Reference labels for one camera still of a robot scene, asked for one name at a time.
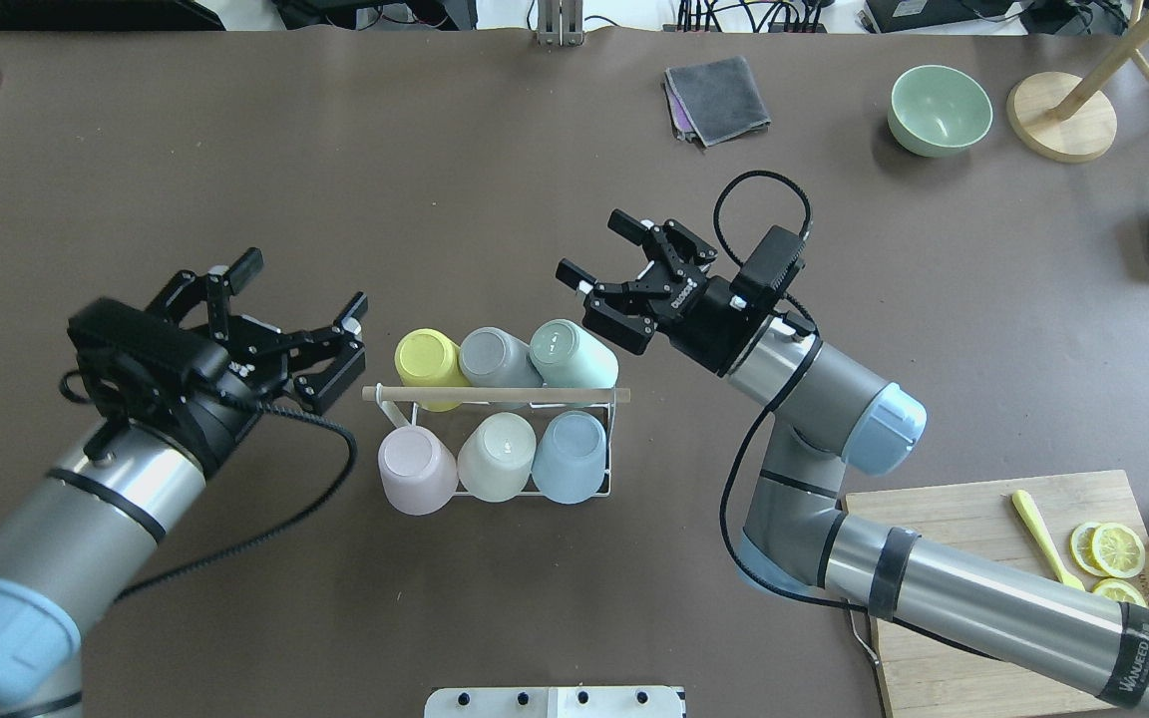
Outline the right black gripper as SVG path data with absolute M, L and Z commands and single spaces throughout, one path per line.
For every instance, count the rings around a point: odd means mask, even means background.
M 770 312 L 749 309 L 733 295 L 731 280 L 707 273 L 717 253 L 684 224 L 647 226 L 615 209 L 607 227 L 643 250 L 648 262 L 634 280 L 597 281 L 569 258 L 556 269 L 557 281 L 583 292 L 583 326 L 601 339 L 641 355 L 662 333 L 705 371 L 726 377 L 772 322 L 784 321 L 792 339 L 804 335 L 804 312 L 778 308 L 791 300 L 788 292 Z

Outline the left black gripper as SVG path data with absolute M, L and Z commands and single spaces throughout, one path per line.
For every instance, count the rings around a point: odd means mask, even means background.
M 198 468 L 218 470 L 259 420 L 250 406 L 288 396 L 304 412 L 327 414 L 365 371 L 369 298 L 356 292 L 327 327 L 256 341 L 256 387 L 232 371 L 214 335 L 229 335 L 229 299 L 263 267 L 261 250 L 250 248 L 202 275 L 178 271 L 146 308 L 100 298 L 70 317 L 77 373 L 113 431 L 151 429 Z M 206 324 L 183 329 L 198 304 Z

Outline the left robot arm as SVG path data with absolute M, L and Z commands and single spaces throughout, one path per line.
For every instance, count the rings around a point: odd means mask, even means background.
M 110 607 L 306 518 L 136 581 L 261 418 L 334 431 L 324 414 L 364 371 L 364 292 L 327 326 L 284 332 L 229 308 L 261 267 L 250 248 L 142 308 L 100 298 L 69 319 L 82 389 L 60 389 L 101 420 L 0 524 L 0 717 L 78 717 L 82 642 Z

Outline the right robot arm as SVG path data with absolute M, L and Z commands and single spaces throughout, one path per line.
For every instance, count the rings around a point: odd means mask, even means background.
M 908 392 L 822 339 L 810 312 L 782 309 L 807 233 L 774 224 L 731 280 L 715 246 L 674 221 L 615 210 L 607 226 L 643 250 L 632 281 L 597 281 L 562 260 L 583 326 L 641 355 L 651 337 L 739 389 L 772 419 L 743 527 L 717 522 L 747 582 L 780 599 L 857 610 L 963 651 L 1043 674 L 1149 715 L 1149 607 L 1115 601 L 953 548 L 913 528 L 848 514 L 845 472 L 884 476 L 930 422 Z

